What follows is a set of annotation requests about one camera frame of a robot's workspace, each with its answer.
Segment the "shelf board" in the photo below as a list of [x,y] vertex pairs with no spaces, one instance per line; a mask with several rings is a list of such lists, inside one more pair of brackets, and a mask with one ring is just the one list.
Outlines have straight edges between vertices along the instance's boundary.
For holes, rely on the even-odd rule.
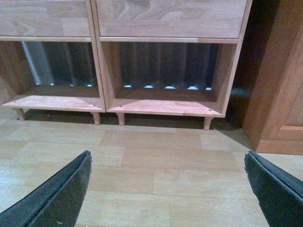
[[101,42],[161,42],[161,43],[199,43],[199,44],[238,44],[239,39],[101,36],[100,41]]
[[211,92],[185,89],[123,88],[107,109],[113,113],[225,117]]
[[96,87],[37,86],[3,104],[12,108],[105,112]]

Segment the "wooden cabinet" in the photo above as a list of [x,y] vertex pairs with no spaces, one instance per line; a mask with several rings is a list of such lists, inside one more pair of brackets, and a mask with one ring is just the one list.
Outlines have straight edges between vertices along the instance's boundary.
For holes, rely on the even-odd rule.
[[[225,117],[250,6],[251,0],[92,0],[107,112],[117,113],[121,125],[125,113],[201,116],[208,130],[214,117]],[[218,44],[211,90],[124,87],[121,42]]]
[[[21,120],[28,108],[91,112],[100,124],[105,104],[90,1],[0,1],[0,20],[0,103],[15,109]],[[35,84],[20,41],[90,43],[98,86]]]
[[[17,78],[20,62],[4,70],[1,80],[15,108],[54,109],[118,114],[166,114],[225,117],[252,0],[6,0],[0,1],[0,41],[91,42],[98,88],[36,86],[28,68]],[[125,88],[122,85],[122,42],[215,44],[213,82],[209,89]],[[10,43],[2,42],[7,67]],[[185,54],[192,52],[184,49]],[[171,64],[168,59],[164,64]],[[15,86],[19,81],[26,86]]]
[[[257,73],[252,75],[257,78],[243,123],[257,152],[303,154],[302,11],[301,0],[281,1],[268,39],[261,40],[266,42],[260,45],[265,47],[264,54]],[[246,76],[253,65],[247,66]],[[249,86],[247,82],[243,81],[242,87]]]

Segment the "cabinet leg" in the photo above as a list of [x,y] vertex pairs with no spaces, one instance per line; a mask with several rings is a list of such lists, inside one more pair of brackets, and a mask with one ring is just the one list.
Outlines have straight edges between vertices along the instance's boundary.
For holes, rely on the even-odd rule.
[[100,120],[100,114],[98,112],[91,112],[94,118],[95,125],[100,125],[101,120]]
[[13,108],[13,110],[15,110],[17,112],[17,114],[19,116],[19,119],[21,121],[25,121],[25,114],[24,114],[23,109],[21,109],[21,108]]
[[124,126],[125,125],[125,113],[117,113],[119,125]]
[[205,131],[209,130],[210,123],[212,122],[212,119],[213,119],[213,117],[205,117],[205,119],[204,119],[204,127],[203,127],[203,129]]

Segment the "drawer front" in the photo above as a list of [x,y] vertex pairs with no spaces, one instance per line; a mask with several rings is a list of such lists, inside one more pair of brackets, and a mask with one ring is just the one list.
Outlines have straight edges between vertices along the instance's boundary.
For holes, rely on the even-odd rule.
[[0,0],[1,36],[90,37],[83,0]]
[[97,0],[100,36],[238,38],[246,0]]

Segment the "wooden floor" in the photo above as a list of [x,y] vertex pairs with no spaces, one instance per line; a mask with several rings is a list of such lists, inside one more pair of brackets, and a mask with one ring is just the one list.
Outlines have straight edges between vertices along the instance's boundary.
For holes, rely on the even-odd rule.
[[[76,227],[266,227],[244,171],[251,148],[241,129],[214,119],[29,110],[17,120],[0,107],[0,211],[78,154],[93,169]],[[262,154],[303,180],[303,157]]]

